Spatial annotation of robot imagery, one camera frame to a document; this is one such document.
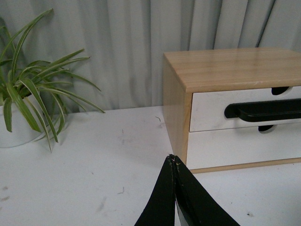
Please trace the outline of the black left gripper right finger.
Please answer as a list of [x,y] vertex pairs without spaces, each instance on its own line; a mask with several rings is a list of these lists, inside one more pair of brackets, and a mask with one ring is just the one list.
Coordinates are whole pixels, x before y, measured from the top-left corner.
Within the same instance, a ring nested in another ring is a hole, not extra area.
[[182,226],[238,226],[199,183],[178,156],[173,157],[175,195]]

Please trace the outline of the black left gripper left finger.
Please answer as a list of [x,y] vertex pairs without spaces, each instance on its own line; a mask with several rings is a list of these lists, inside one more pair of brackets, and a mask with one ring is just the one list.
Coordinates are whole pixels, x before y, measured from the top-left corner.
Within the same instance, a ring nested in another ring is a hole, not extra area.
[[175,222],[174,155],[166,157],[136,226],[173,226]]

